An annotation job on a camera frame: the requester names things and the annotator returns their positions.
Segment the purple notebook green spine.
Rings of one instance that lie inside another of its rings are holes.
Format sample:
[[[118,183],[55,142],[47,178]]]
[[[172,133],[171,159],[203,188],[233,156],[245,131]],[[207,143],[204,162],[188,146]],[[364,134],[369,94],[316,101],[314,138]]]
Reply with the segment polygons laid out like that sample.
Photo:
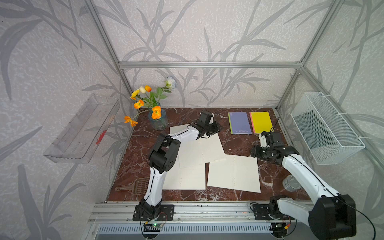
[[[252,134],[252,130],[246,112],[229,112],[228,116],[232,135]]]

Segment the yellow notebook pink spine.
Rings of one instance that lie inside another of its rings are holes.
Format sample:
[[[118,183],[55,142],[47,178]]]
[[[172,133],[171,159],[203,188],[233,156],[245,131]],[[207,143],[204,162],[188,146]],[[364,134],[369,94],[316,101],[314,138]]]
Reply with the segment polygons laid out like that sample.
[[[250,117],[255,134],[269,132],[273,127],[269,112],[251,112]]]

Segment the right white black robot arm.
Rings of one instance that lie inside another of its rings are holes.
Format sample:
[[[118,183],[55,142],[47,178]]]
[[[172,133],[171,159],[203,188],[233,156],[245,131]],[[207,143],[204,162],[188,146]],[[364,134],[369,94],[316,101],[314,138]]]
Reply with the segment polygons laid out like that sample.
[[[285,196],[271,197],[269,215],[276,219],[290,216],[307,225],[319,240],[353,237],[357,233],[355,201],[341,195],[321,179],[291,147],[261,147],[255,145],[251,156],[283,166],[298,181],[313,202],[313,207]]]

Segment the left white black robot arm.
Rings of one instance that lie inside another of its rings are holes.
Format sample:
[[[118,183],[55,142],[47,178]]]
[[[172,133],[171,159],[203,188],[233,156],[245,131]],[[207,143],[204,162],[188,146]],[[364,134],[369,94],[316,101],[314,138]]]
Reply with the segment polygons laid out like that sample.
[[[148,153],[151,168],[147,192],[139,205],[147,212],[155,212],[162,202],[162,191],[167,172],[175,165],[182,144],[202,138],[209,138],[222,129],[222,126],[210,120],[208,123],[198,120],[182,131],[167,135],[161,133]]]

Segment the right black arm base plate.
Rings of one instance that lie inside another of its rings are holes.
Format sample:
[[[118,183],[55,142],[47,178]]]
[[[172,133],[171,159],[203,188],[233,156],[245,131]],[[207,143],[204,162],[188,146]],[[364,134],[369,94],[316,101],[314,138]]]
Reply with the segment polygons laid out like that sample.
[[[251,202],[250,210],[254,213],[255,220],[275,220],[275,221],[288,221],[294,220],[294,218],[291,218],[288,215],[283,215],[278,212],[273,212],[272,210],[269,210],[269,204],[259,204],[256,202]]]

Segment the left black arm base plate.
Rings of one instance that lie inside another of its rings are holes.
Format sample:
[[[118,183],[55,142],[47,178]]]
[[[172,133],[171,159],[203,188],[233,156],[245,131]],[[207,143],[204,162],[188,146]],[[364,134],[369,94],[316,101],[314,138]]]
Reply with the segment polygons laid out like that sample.
[[[133,221],[172,221],[174,218],[175,206],[174,205],[159,205],[154,208],[143,208],[137,205],[134,210]]]

